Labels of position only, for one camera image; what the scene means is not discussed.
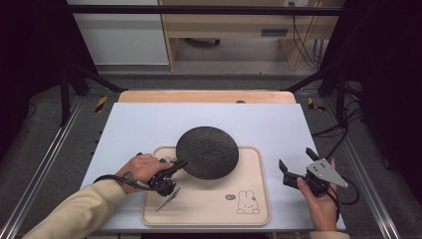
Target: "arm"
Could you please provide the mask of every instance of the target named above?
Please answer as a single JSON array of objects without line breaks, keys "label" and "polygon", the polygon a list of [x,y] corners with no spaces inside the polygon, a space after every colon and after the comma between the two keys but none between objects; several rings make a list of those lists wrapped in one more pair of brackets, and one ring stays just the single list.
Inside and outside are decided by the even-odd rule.
[{"label": "arm", "polygon": [[[150,154],[143,154],[132,158],[115,175],[127,180],[148,181],[156,172],[171,165],[160,163]],[[24,238],[85,238],[111,217],[128,193],[137,191],[114,180],[88,185],[63,201]]]},{"label": "arm", "polygon": [[[331,166],[335,167],[334,159],[331,161]],[[314,231],[311,232],[312,239],[349,239],[350,237],[341,232],[337,232],[337,218],[335,203],[324,194],[315,197],[310,190],[310,187],[300,177],[298,178],[298,187],[307,201],[308,208],[310,209],[311,220],[314,224]],[[336,191],[336,186],[331,184],[328,192],[331,194],[333,190]]]},{"label": "arm", "polygon": [[88,185],[63,201],[24,238],[84,238],[105,223],[125,198],[113,180]]}]

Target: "beige sleeve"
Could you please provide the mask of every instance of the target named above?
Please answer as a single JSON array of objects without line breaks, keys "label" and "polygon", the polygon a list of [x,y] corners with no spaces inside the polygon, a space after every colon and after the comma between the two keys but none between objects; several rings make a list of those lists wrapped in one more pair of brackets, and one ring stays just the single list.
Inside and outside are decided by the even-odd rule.
[{"label": "beige sleeve", "polygon": [[335,231],[312,231],[311,239],[350,239],[350,237],[341,232]]},{"label": "beige sleeve", "polygon": [[103,225],[125,198],[114,180],[88,185],[63,201],[24,238],[85,238]]}]

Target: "white cabinet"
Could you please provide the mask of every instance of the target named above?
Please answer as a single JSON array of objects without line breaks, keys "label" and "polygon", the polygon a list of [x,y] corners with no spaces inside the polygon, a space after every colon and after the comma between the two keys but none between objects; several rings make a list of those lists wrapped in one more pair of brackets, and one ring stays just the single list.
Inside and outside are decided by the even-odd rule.
[{"label": "white cabinet", "polygon": [[[156,0],[68,0],[70,5],[157,5]],[[96,65],[168,65],[159,14],[74,14]]]}]

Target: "silver metal bar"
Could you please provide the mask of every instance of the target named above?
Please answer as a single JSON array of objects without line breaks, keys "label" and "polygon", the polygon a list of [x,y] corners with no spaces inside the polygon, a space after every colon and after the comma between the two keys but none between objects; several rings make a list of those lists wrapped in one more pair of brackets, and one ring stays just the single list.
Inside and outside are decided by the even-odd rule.
[{"label": "silver metal bar", "polygon": [[[332,120],[336,122],[335,113],[334,113],[334,104],[332,100],[327,100],[326,98],[322,99],[327,106],[327,111],[331,116]],[[368,202],[369,208],[372,211],[373,216],[381,230],[382,235],[386,239],[399,239],[400,235],[392,221],[384,203],[382,202],[381,197],[379,196],[375,186],[372,183],[372,180],[369,177],[366,169],[364,168],[361,160],[351,143],[351,140],[348,136],[344,138],[343,142],[346,153],[348,154],[348,159],[350,165],[353,169],[354,174],[356,175],[359,185],[362,188],[363,194]]]},{"label": "silver metal bar", "polygon": [[26,214],[31,208],[35,197],[37,196],[51,166],[54,163],[56,156],[63,145],[63,142],[65,141],[72,125],[75,122],[75,118],[78,115],[83,101],[83,97],[76,97],[71,109],[72,113],[69,117],[68,122],[64,126],[59,128],[52,144],[44,155],[43,160],[38,166],[37,171],[35,172],[30,183],[28,184],[24,194],[22,195],[21,199],[19,200],[17,206],[15,207],[7,222],[1,228],[1,239],[11,239],[16,236],[20,226],[22,225],[23,220],[25,219]]}]

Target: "textured black disc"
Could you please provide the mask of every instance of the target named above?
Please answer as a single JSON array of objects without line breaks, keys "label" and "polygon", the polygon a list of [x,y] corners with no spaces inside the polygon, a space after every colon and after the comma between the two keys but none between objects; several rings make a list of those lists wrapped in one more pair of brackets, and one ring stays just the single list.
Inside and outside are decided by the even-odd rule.
[{"label": "textured black disc", "polygon": [[176,157],[188,161],[183,169],[190,175],[212,180],[222,178],[235,169],[239,148],[227,132],[216,127],[200,126],[180,138]]}]

